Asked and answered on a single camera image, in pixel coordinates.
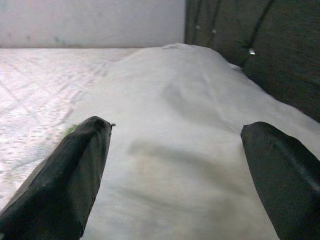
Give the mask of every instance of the white sheet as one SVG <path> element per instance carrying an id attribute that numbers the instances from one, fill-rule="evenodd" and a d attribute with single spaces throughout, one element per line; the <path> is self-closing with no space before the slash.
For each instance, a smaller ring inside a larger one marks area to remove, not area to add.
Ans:
<path id="1" fill-rule="evenodd" d="M 63 137 L 65 119 L 136 49 L 0 49 L 0 209 Z"/>
<path id="2" fill-rule="evenodd" d="M 68 118 L 115 123 L 84 240 L 276 240 L 240 132 L 268 122 L 320 157 L 320 124 L 213 50 L 146 48 L 115 64 Z"/>

